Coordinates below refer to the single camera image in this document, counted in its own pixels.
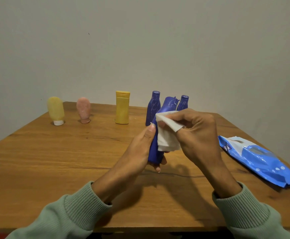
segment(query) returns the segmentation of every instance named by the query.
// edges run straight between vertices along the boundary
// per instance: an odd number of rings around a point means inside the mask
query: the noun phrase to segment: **person's right hand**
[[[185,128],[176,132],[176,137],[185,156],[200,169],[204,169],[206,166],[216,167],[223,164],[213,115],[196,112],[193,109],[185,109],[166,117],[185,126]],[[169,129],[164,122],[159,122],[158,125]]]
[[[185,109],[166,116],[185,126],[176,132],[176,137],[187,158],[206,176],[220,198],[232,197],[241,192],[222,160],[217,137],[217,127],[211,114]],[[164,122],[158,125],[169,129]]]

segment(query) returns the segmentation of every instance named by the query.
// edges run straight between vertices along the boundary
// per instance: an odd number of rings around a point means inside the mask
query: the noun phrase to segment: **transparent yellow bottle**
[[[116,119],[117,124],[128,124],[129,96],[131,92],[116,91]]]
[[[47,100],[47,108],[51,119],[54,122],[55,126],[60,126],[64,124],[64,108],[63,102],[58,97],[50,97]]]

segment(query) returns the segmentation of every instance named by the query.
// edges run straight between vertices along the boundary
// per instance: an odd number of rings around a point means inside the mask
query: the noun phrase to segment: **plastic bottle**
[[[91,115],[91,103],[85,97],[81,97],[76,102],[77,112],[79,113],[82,124],[89,123],[89,116]]]
[[[161,93],[159,91],[153,91],[152,98],[148,103],[147,106],[147,113],[146,113],[146,122],[145,125],[149,126],[152,120],[154,119],[155,114],[161,108],[161,102],[159,101],[159,95]]]
[[[170,97],[170,96],[166,97],[162,108],[159,109],[157,113],[175,111],[177,108],[178,102],[179,100],[176,97]],[[156,125],[156,133],[152,141],[152,144],[150,145],[148,161],[153,164],[160,164],[162,162],[164,152],[158,151],[158,144],[157,144],[158,128],[157,128],[156,116],[154,116],[154,119],[152,122]]]
[[[181,111],[183,109],[188,108],[188,99],[189,99],[189,96],[182,95],[182,97],[180,98],[179,105],[176,110]]]
[[[47,108],[51,119],[54,122],[55,126],[60,126],[64,124],[64,108],[63,102],[58,97],[50,97],[47,100]]]
[[[116,91],[116,119],[117,124],[128,124],[128,107],[131,92]]]

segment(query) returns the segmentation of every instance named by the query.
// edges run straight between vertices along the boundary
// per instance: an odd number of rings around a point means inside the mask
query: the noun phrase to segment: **person's left hand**
[[[110,202],[132,185],[147,164],[149,148],[155,136],[155,124],[146,127],[135,136],[123,156],[114,167],[92,184],[95,194],[104,202]],[[150,164],[160,172],[159,164]]]

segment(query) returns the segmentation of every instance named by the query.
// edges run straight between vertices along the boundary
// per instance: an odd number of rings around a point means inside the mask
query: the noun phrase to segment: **blue plastic package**
[[[218,136],[218,139],[227,154],[260,177],[283,188],[290,185],[290,169],[272,152],[240,137]]]
[[[189,96],[182,95],[182,97],[180,98],[179,105],[176,110],[181,111],[183,109],[188,108],[188,99],[189,99]]]
[[[155,114],[159,111],[161,108],[161,102],[159,101],[159,96],[160,96],[159,91],[153,91],[152,93],[152,98],[148,103],[147,106],[147,113],[146,113],[146,122],[145,125],[149,126],[152,120],[155,117]]]
[[[170,96],[166,97],[162,108],[159,109],[157,113],[175,111],[177,108],[178,102],[179,100],[176,97],[170,97]],[[150,145],[150,148],[149,148],[148,161],[153,164],[160,164],[162,162],[164,152],[158,151],[158,144],[157,144],[158,129],[157,129],[156,116],[154,116],[152,123],[156,125],[156,133],[152,141],[152,144]]]

